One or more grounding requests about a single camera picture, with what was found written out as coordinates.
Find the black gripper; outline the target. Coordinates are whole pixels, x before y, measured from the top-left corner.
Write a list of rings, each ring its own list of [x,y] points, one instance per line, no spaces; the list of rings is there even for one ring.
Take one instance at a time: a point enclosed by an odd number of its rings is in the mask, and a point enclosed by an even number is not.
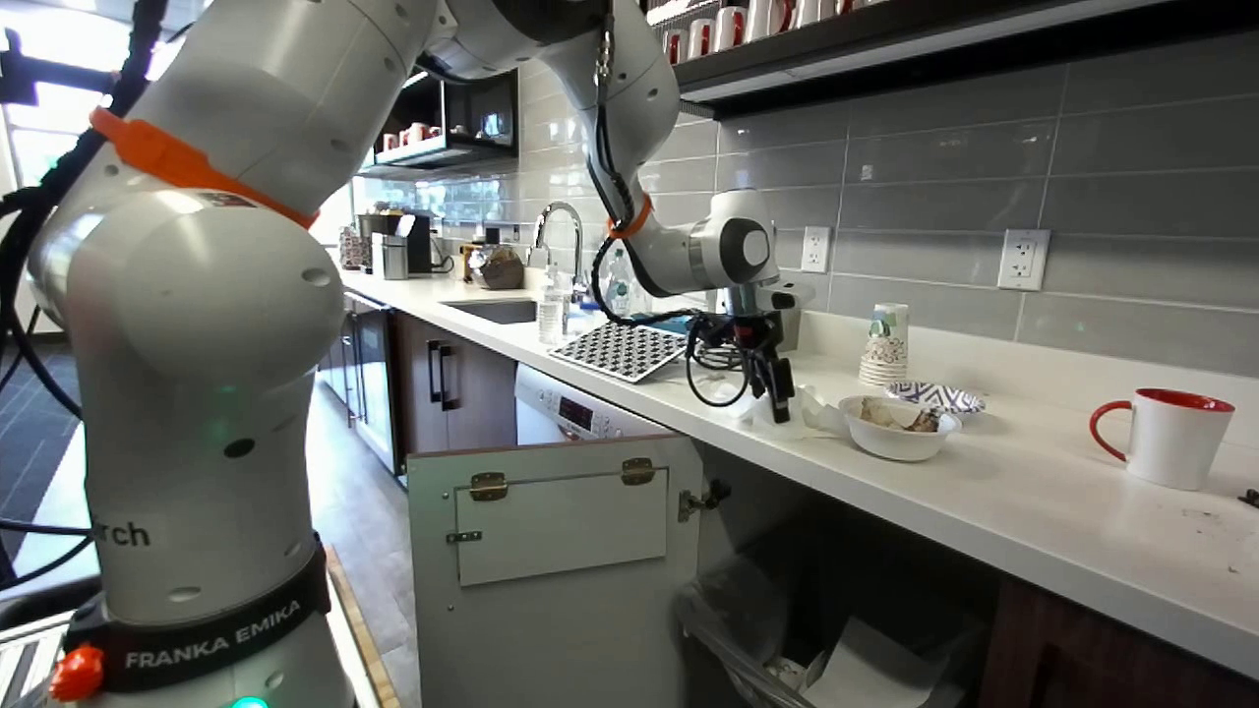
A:
[[[798,344],[798,314],[804,314],[804,293],[793,284],[737,284],[717,293],[717,309],[728,314],[751,342],[773,342],[777,351]],[[777,357],[773,351],[758,365],[758,352],[741,351],[741,373],[745,373],[745,392],[751,395],[772,395],[772,420],[787,424],[790,420],[790,395],[793,395],[793,378],[790,363]]]

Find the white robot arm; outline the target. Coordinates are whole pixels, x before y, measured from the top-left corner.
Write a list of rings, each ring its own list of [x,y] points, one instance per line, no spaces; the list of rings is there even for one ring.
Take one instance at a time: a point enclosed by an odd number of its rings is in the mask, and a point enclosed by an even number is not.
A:
[[[212,0],[127,114],[89,116],[102,150],[26,255],[80,365],[102,588],[18,708],[352,708],[308,499],[314,365],[342,326],[312,220],[422,60],[550,64],[646,289],[772,271],[754,220],[680,233],[637,182],[675,116],[637,0]]]

